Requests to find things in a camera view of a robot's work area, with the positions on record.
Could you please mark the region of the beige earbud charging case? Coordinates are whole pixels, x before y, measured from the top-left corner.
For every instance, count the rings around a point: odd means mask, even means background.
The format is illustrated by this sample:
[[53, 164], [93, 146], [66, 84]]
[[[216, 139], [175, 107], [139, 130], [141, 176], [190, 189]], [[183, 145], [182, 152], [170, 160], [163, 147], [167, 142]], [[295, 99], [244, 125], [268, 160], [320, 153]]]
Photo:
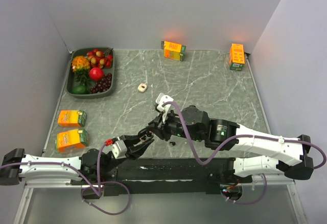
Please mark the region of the beige earbud charging case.
[[148, 86], [145, 84], [145, 83], [141, 83], [137, 90], [140, 92], [140, 93], [144, 93], [146, 90], [147, 90]]

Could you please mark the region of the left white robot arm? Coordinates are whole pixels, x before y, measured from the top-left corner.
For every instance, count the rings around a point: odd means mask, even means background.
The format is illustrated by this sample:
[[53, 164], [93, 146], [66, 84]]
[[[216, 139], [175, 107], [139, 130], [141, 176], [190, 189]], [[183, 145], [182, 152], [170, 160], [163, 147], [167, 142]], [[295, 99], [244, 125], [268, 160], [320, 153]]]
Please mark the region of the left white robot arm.
[[72, 180], [89, 184], [104, 180], [127, 159], [136, 160], [154, 141], [153, 135], [120, 136], [107, 140], [101, 149], [90, 149], [71, 158], [43, 158], [26, 154], [23, 148], [7, 153], [1, 164], [1, 185], [14, 186], [22, 180]]

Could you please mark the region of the black earbud charging case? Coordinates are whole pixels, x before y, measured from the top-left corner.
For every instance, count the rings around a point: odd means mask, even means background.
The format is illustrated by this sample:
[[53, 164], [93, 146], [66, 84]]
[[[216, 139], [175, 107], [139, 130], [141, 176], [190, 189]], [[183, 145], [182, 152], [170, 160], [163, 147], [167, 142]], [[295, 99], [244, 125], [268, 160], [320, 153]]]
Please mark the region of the black earbud charging case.
[[145, 143], [154, 138], [154, 134], [150, 131], [144, 131], [139, 135], [139, 142]]

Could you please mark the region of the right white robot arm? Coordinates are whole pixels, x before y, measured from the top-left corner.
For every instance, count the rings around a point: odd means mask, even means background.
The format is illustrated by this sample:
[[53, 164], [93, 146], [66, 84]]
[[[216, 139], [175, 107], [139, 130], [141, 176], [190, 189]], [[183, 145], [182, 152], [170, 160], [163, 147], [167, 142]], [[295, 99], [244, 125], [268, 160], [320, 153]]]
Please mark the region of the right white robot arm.
[[191, 138], [204, 142], [211, 150], [255, 153], [252, 158], [234, 158], [223, 169], [228, 182], [254, 174], [283, 174], [293, 180], [308, 180], [314, 170], [313, 159], [308, 156], [310, 138], [301, 135], [285, 138], [247, 128], [241, 124], [211, 119], [207, 112], [191, 105], [174, 113], [169, 105], [139, 135], [153, 133], [168, 141], [171, 136]]

